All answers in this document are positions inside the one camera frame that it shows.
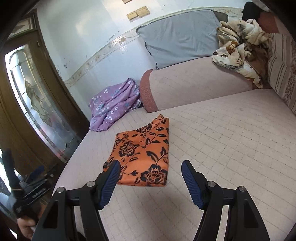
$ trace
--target purple floral cloth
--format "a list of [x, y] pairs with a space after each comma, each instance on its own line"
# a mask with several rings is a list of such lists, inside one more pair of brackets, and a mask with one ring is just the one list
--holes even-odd
[[132, 79], [105, 88], [89, 103], [92, 114], [89, 129], [92, 131], [107, 130], [127, 111], [141, 104], [139, 96], [139, 86]]

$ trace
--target wall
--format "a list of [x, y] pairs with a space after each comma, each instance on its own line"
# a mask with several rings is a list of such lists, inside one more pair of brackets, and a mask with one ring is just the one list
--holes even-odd
[[[247, 0], [43, 0], [37, 5], [42, 35], [63, 81], [71, 79], [77, 70], [110, 41], [149, 20], [183, 9], [229, 6], [243, 8]], [[142, 6], [151, 14], [130, 22], [126, 15]], [[147, 54], [140, 39], [123, 46], [104, 58], [96, 69], [68, 86], [85, 115], [89, 99], [105, 86], [135, 80], [153, 68], [153, 59]]]

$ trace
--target wall switch plate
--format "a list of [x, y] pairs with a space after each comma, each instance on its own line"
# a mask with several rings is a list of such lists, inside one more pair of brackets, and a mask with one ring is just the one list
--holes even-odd
[[144, 6], [144, 7], [137, 9], [136, 13], [140, 18], [142, 18], [142, 17], [150, 14], [150, 11], [148, 10], [148, 8], [146, 6]]
[[130, 12], [130, 13], [127, 15], [127, 17], [128, 17], [129, 20], [132, 20], [132, 19], [138, 17], [138, 15], [137, 15], [137, 13], [136, 13], [135, 11], [133, 11], [133, 12]]

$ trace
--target orange floral cloth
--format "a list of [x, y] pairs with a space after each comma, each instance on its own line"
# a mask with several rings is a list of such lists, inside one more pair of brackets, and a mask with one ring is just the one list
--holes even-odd
[[168, 175], [168, 127], [169, 119], [159, 115], [144, 127], [118, 133], [103, 171], [118, 160], [121, 165], [118, 184], [164, 186]]

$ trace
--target blue gripper pad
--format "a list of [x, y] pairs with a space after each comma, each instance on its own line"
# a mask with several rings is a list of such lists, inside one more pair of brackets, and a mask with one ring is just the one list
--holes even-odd
[[197, 205], [199, 209], [203, 209], [204, 202], [202, 201], [202, 191], [185, 161], [182, 162], [181, 172], [193, 203]]
[[107, 180], [104, 183], [104, 186], [101, 191], [101, 199], [99, 203], [100, 209], [103, 209], [106, 206], [112, 196], [116, 183], [118, 182], [118, 177], [120, 175], [120, 162], [117, 161], [112, 170], [107, 177]]

